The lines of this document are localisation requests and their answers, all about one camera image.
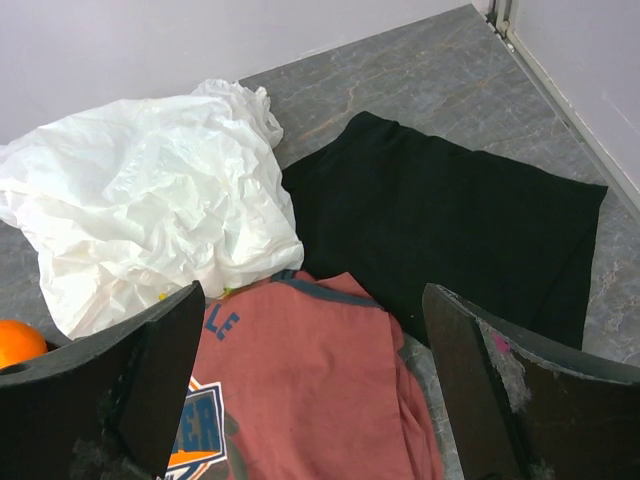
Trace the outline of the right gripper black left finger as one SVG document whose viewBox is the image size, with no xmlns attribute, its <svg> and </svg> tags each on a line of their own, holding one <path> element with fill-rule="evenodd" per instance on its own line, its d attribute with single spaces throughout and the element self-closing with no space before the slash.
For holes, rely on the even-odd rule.
<svg viewBox="0 0 640 480">
<path fill-rule="evenodd" d="M 204 317 L 198 282 L 1 372 L 4 479 L 157 479 L 167 470 Z"/>
</svg>

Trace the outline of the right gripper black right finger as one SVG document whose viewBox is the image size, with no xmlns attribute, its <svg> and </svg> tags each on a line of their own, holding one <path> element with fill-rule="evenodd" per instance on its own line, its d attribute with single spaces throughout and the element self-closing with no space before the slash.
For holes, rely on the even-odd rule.
<svg viewBox="0 0 640 480">
<path fill-rule="evenodd" d="M 467 479 L 636 479 L 639 370 L 498 318 L 446 288 L 422 297 Z"/>
</svg>

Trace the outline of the white plastic bag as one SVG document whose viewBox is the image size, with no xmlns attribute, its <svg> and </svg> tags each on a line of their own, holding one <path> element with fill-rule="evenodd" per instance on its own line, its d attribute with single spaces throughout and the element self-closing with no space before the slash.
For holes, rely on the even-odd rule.
<svg viewBox="0 0 640 480">
<path fill-rule="evenodd" d="M 1 218 L 36 251 L 57 329 L 89 336 L 192 282 L 215 299 L 300 267 L 283 135 L 266 89 L 210 79 L 4 145 Z"/>
</svg>

